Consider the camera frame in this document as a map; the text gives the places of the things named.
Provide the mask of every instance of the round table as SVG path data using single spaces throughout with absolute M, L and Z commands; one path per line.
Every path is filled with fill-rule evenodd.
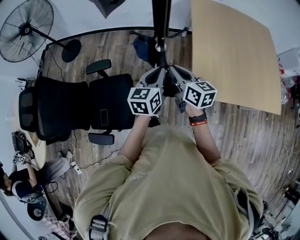
M 35 159 L 33 159 L 31 162 L 33 165 L 33 168 L 35 170 L 40 170 L 46 161 L 46 141 L 41 141 L 38 139 L 36 133 L 29 133 L 27 131 L 24 131 L 20 127 L 20 121 L 19 121 L 19 96 L 16 98 L 14 103 L 14 117 L 12 120 L 12 131 L 18 131 L 25 134 L 27 140 L 32 145 L 32 150 L 35 155 Z

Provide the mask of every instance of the desk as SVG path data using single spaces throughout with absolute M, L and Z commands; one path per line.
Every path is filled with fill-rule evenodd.
M 191 0 L 193 73 L 218 90 L 216 101 L 281 113 L 277 56 L 267 27 L 211 0 Z
M 39 169 L 41 169 L 46 161 L 46 142 L 41 141 L 38 139 L 38 141 L 33 141 L 34 138 L 37 138 L 37 135 L 35 133 L 29 133 L 27 131 L 24 131 L 20 127 L 20 121 L 19 121 L 19 96 L 16 98 L 14 102 L 14 118 L 12 120 L 12 131 L 19 131 L 25 134 L 27 140 L 32 145 L 32 150 L 35 154 L 35 159 L 32 160 L 32 163 L 36 165 Z

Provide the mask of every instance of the wooden floor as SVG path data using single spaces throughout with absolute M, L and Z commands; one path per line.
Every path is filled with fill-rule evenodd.
M 100 78 L 97 74 L 85 75 L 85 68 L 100 59 L 109 58 L 112 68 L 107 70 L 108 75 L 129 73 L 136 83 L 140 76 L 151 69 L 151 66 L 140 60 L 132 46 L 134 36 L 129 31 L 115 31 L 91 34 L 78 37 L 82 43 L 79 56 L 71 63 L 61 60 L 62 48 L 57 45 L 50 46 L 57 64 L 62 69 L 66 82 L 90 82 Z M 167 40 L 167 58 L 172 64 L 191 69 L 192 66 L 192 38 L 173 38 Z M 44 59 L 43 76 L 56 80 L 62 80 L 60 69 L 56 66 L 50 51 L 47 51 Z M 282 108 L 281 116 L 259 111 L 240 110 L 236 105 L 215 103 L 207 110 L 209 126 L 212 135 L 220 149 L 221 156 L 229 159 L 244 170 L 251 183 L 264 200 L 270 203 L 272 213 L 276 216 L 285 203 L 282 197 L 283 186 L 291 184 L 300 176 L 300 134 L 295 129 L 295 114 L 289 105 Z M 174 99 L 166 99 L 160 122 L 162 124 L 175 125 L 184 128 L 188 134 L 192 129 L 188 126 L 185 114 L 180 114 Z M 76 130 L 70 141 L 76 144 L 77 161 L 80 167 L 86 167 L 119 150 L 125 141 L 128 131 L 114 132 L 115 144 L 112 146 L 98 146 L 91 144 L 87 138 L 88 132 Z M 280 148 L 283 137 L 286 137 L 286 147 L 294 146 L 294 154 L 291 158 L 284 157 L 278 162 L 278 151 L 281 149 L 279 158 L 284 155 L 284 147 Z M 69 143 L 52 144 L 47 147 L 47 160 L 54 159 L 59 150 L 66 152 L 73 150 Z M 88 169 L 82 169 L 78 175 L 74 169 L 66 173 L 65 179 L 57 179 L 58 190 L 50 194 L 51 199 L 58 209 L 58 201 L 74 206 L 76 198 L 82 190 L 84 183 L 91 173 L 99 166 L 96 164 Z M 55 189 L 55 184 L 48 190 Z

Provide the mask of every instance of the power strip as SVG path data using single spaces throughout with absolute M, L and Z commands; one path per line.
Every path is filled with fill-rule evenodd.
M 82 171 L 80 170 L 79 166 L 76 164 L 76 162 L 72 162 L 71 165 L 73 166 L 73 168 L 75 169 L 75 171 L 80 175 L 82 173 Z

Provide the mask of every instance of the hand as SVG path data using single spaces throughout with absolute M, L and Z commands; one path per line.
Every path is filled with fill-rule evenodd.
M 204 114 L 203 110 L 196 109 L 189 103 L 187 103 L 187 105 L 186 105 L 186 112 L 187 112 L 188 116 L 191 118 L 198 117 L 198 116 L 201 116 L 202 114 Z
M 31 156 L 29 154 L 25 153 L 24 157 L 25 157 L 25 162 L 30 164 L 31 163 Z

